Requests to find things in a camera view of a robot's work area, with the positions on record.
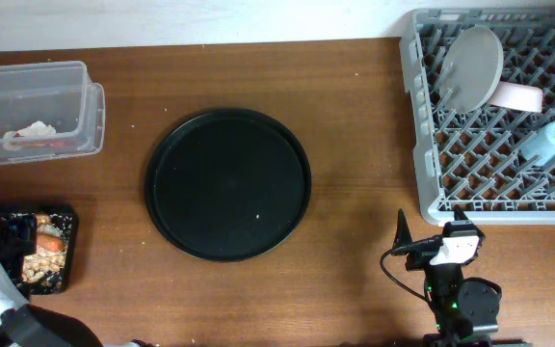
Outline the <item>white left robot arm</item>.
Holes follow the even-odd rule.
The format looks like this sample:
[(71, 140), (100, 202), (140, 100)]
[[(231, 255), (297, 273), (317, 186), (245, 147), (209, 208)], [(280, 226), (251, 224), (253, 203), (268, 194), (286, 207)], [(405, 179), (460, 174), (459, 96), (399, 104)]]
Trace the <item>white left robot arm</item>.
[(0, 210), (0, 346), (99, 346), (83, 322), (31, 304), (67, 287), (78, 219), (67, 206)]

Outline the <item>white tissue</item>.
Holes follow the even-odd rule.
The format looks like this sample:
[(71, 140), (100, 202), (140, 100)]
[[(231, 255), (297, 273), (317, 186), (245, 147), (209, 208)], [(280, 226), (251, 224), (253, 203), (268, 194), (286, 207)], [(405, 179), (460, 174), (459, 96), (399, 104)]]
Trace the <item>white tissue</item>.
[(31, 125), (16, 131), (8, 131), (4, 134), (3, 139), (8, 141), (14, 138), (25, 137), (48, 137), (57, 134), (57, 130), (52, 125), (47, 125), (38, 120)]

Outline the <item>brown food scrap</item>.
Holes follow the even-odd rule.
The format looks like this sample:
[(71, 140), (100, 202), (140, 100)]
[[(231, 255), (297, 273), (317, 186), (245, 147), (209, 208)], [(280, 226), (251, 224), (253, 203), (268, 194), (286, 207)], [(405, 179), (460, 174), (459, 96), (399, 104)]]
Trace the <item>brown food scrap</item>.
[(42, 214), (42, 213), (36, 214), (36, 215), (35, 215), (35, 218), (36, 218), (36, 222), (37, 222), (37, 226), (38, 226), (38, 227), (47, 226), (47, 225), (51, 225), (51, 224), (52, 224), (51, 218), (50, 218), (50, 216), (47, 215), (47, 214)]

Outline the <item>red snack wrapper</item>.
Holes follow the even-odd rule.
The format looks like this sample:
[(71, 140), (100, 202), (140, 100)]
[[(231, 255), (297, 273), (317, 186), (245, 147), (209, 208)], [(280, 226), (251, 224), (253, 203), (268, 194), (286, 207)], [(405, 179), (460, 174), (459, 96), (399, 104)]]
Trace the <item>red snack wrapper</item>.
[(70, 142), (63, 140), (36, 140), (31, 142), (10, 142), (10, 146), (17, 149), (41, 147), (69, 147)]

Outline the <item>light blue cup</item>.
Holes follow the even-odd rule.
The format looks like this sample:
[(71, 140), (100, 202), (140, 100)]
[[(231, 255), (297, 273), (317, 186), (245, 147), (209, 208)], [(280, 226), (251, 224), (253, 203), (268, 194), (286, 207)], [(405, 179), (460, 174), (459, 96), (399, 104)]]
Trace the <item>light blue cup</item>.
[(520, 151), (521, 156), (530, 160), (536, 157), (535, 166), (544, 166), (555, 157), (555, 121), (537, 131), (532, 141)]

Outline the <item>pink bowl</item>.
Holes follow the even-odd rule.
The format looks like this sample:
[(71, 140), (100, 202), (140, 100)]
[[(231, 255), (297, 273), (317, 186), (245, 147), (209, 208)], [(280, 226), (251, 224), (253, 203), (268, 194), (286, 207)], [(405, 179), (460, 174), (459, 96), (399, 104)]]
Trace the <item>pink bowl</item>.
[(540, 113), (542, 103), (542, 89), (508, 82), (499, 82), (488, 99), (490, 105), (530, 113)]

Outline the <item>orange carrot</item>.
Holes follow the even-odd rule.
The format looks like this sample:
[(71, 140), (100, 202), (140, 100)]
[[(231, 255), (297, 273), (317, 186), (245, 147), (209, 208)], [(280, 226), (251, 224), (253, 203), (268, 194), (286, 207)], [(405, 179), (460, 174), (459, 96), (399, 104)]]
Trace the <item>orange carrot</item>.
[(39, 233), (36, 241), (38, 247), (41, 247), (51, 253), (60, 253), (66, 249), (65, 242), (56, 236)]

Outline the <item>grey plate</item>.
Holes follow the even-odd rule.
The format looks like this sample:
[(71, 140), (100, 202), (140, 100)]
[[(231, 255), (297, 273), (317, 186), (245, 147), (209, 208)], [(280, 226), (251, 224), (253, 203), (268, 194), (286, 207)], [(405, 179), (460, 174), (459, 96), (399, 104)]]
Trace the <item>grey plate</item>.
[(447, 110), (471, 112), (491, 97), (500, 81), (504, 52), (500, 39), (485, 26), (460, 33), (443, 59), (441, 71), (448, 74), (439, 84)]

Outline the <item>rice and nutshell scraps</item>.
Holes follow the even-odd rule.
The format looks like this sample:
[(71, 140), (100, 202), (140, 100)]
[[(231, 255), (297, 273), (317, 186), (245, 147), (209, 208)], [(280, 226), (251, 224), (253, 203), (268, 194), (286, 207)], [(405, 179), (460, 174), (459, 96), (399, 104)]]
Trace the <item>rice and nutshell scraps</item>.
[(22, 284), (31, 295), (54, 295), (62, 293), (68, 284), (73, 258), (73, 247), (77, 231), (77, 218), (73, 213), (45, 213), (51, 225), (37, 227), (39, 233), (61, 238), (66, 249), (51, 253), (36, 246), (36, 250), (25, 255), (22, 266)]

